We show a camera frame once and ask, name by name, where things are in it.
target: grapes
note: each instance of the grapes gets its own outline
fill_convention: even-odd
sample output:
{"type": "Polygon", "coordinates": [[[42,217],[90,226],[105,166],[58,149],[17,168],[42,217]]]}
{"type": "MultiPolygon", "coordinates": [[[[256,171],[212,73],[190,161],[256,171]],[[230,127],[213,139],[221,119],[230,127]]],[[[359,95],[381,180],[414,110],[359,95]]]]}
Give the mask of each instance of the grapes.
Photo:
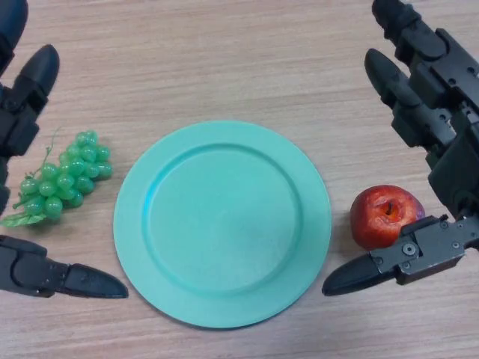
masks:
{"type": "Polygon", "coordinates": [[[98,162],[98,169],[100,170],[99,178],[106,180],[113,174],[113,167],[108,162],[98,162]]]}
{"type": "Polygon", "coordinates": [[[45,198],[41,196],[36,196],[29,200],[23,208],[28,215],[39,215],[43,211],[43,205],[45,203],[45,198]]]}
{"type": "Polygon", "coordinates": [[[83,204],[83,194],[81,194],[79,191],[75,189],[74,189],[74,192],[75,192],[75,195],[73,196],[71,200],[68,201],[68,203],[72,207],[80,207],[83,204]]]}
{"type": "Polygon", "coordinates": [[[60,166],[60,172],[63,174],[68,174],[70,172],[70,160],[60,166]]]}
{"type": "Polygon", "coordinates": [[[91,145],[93,145],[93,146],[94,146],[95,144],[97,144],[97,142],[98,142],[98,134],[97,134],[94,130],[92,130],[92,129],[88,130],[88,131],[86,132],[86,135],[87,135],[87,137],[88,137],[87,144],[91,144],[91,145]]]}
{"type": "Polygon", "coordinates": [[[60,189],[67,190],[69,188],[72,188],[74,184],[75,184],[75,179],[69,174],[62,173],[57,178],[57,186],[60,189]]]}
{"type": "Polygon", "coordinates": [[[37,178],[28,176],[22,181],[18,205],[23,205],[26,216],[60,218],[64,205],[71,208],[83,204],[84,196],[95,189],[92,179],[106,180],[112,176],[109,158],[110,149],[98,143],[94,130],[80,132],[58,156],[58,167],[44,162],[37,178]]]}
{"type": "Polygon", "coordinates": [[[57,177],[60,171],[54,164],[46,162],[41,168],[41,173],[44,180],[53,180],[57,177]]]}
{"type": "Polygon", "coordinates": [[[56,196],[48,197],[45,201],[45,214],[48,218],[57,219],[63,211],[63,203],[56,196]]]}
{"type": "Polygon", "coordinates": [[[96,163],[85,163],[85,176],[89,178],[98,177],[100,169],[96,163]]]}
{"type": "Polygon", "coordinates": [[[44,197],[50,197],[54,195],[56,190],[56,186],[50,181],[44,181],[38,186],[38,191],[44,197]]]}
{"type": "Polygon", "coordinates": [[[97,146],[97,161],[105,162],[110,157],[110,149],[107,146],[97,146]]]}
{"type": "Polygon", "coordinates": [[[68,157],[68,153],[62,152],[60,153],[60,156],[58,157],[58,160],[60,161],[60,165],[64,163],[68,163],[70,158],[68,157]]]}
{"type": "Polygon", "coordinates": [[[71,200],[76,195],[76,190],[73,188],[69,189],[59,189],[56,193],[57,197],[61,200],[71,200]]]}
{"type": "Polygon", "coordinates": [[[69,165],[69,173],[74,177],[79,176],[85,170],[85,161],[80,158],[72,159],[69,165]]]}
{"type": "Polygon", "coordinates": [[[97,150],[95,147],[87,145],[82,148],[81,155],[86,162],[95,162],[95,159],[97,159],[97,150]]]}
{"type": "Polygon", "coordinates": [[[88,135],[85,132],[80,132],[78,135],[76,135],[76,144],[80,147],[85,146],[88,142],[88,135]]]}
{"type": "Polygon", "coordinates": [[[88,194],[95,189],[95,184],[88,177],[80,176],[76,179],[75,188],[83,194],[88,194]]]}
{"type": "Polygon", "coordinates": [[[71,144],[67,147],[67,155],[70,159],[75,159],[76,157],[80,157],[80,147],[75,144],[71,144]]]}
{"type": "Polygon", "coordinates": [[[24,179],[20,183],[20,191],[23,194],[33,194],[38,190],[38,180],[35,178],[24,179]]]}

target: robotic hand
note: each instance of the robotic hand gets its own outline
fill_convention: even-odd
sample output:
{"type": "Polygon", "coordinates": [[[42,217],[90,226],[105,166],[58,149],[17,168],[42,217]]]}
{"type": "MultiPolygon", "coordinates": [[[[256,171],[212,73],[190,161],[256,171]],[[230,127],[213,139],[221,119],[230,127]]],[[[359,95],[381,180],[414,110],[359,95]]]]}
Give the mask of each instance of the robotic hand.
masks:
{"type": "Polygon", "coordinates": [[[324,295],[340,295],[396,278],[410,283],[457,264],[479,249],[479,64],[443,29],[431,30],[411,5],[375,0],[373,14],[408,78],[371,49],[367,75],[394,115],[392,127],[410,147],[423,147],[429,183],[455,217],[427,217],[402,228],[396,243],[336,269],[324,295]]]}
{"type": "MultiPolygon", "coordinates": [[[[26,0],[0,0],[0,76],[13,58],[28,17],[26,0]]],[[[7,163],[27,151],[39,127],[36,120],[48,102],[60,59],[52,45],[37,51],[22,68],[12,88],[0,84],[0,214],[10,191],[7,163]]],[[[81,264],[46,258],[32,242],[0,235],[0,289],[36,297],[56,292],[95,298],[125,298],[127,288],[115,277],[81,264]]]]}
{"type": "MultiPolygon", "coordinates": [[[[25,0],[0,3],[0,76],[13,58],[28,16],[25,0]]],[[[23,156],[38,133],[36,120],[48,102],[60,59],[51,45],[42,47],[23,67],[12,88],[0,84],[0,214],[10,191],[5,187],[11,156],[23,156]]]]}

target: red apple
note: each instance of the red apple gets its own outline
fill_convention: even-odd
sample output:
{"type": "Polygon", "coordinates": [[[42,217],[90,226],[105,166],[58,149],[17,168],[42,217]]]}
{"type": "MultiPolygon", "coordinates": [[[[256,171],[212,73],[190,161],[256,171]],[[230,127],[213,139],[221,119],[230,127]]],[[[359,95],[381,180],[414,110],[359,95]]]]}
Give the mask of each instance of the red apple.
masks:
{"type": "Polygon", "coordinates": [[[351,206],[353,238],[367,251],[393,245],[402,226],[424,217],[424,207],[408,191],[377,185],[363,191],[351,206]]]}

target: plate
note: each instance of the plate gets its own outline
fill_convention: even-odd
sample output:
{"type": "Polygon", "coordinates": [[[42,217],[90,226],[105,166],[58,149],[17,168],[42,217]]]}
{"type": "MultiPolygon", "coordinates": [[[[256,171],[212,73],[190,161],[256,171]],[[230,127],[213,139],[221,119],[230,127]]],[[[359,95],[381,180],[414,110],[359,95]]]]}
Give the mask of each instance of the plate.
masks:
{"type": "Polygon", "coordinates": [[[208,328],[251,325],[289,307],[320,271],[331,227],[308,157],[236,121],[189,126],[154,144],[126,176],[113,225],[138,292],[208,328]]]}

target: tabletop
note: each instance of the tabletop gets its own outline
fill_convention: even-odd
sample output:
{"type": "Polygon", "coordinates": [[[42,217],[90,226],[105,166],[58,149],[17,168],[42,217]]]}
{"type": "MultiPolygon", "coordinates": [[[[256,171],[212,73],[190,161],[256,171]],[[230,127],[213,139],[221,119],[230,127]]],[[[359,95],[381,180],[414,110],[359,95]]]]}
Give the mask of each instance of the tabletop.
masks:
{"type": "MultiPolygon", "coordinates": [[[[431,27],[448,29],[479,58],[476,0],[412,3],[431,27]]],[[[0,292],[0,358],[476,358],[474,251],[455,269],[408,286],[390,281],[340,297],[321,293],[326,275],[361,253],[348,216],[363,189],[399,185],[427,213],[445,211],[427,183],[424,151],[400,140],[390,110],[367,80],[369,48],[394,54],[370,5],[31,0],[4,83],[44,43],[55,45],[61,71],[38,136],[24,157],[10,162],[8,185],[18,192],[56,130],[52,156],[77,132],[96,129],[112,149],[115,174],[61,223],[1,232],[47,247],[55,260],[112,273],[128,283],[130,297],[42,299],[0,292]],[[175,129],[220,119],[258,123],[302,148],[323,176],[333,211],[329,254],[313,286],[282,314],[234,331],[191,328],[148,305],[126,279],[112,236],[116,196],[135,160],[175,129]]]]}

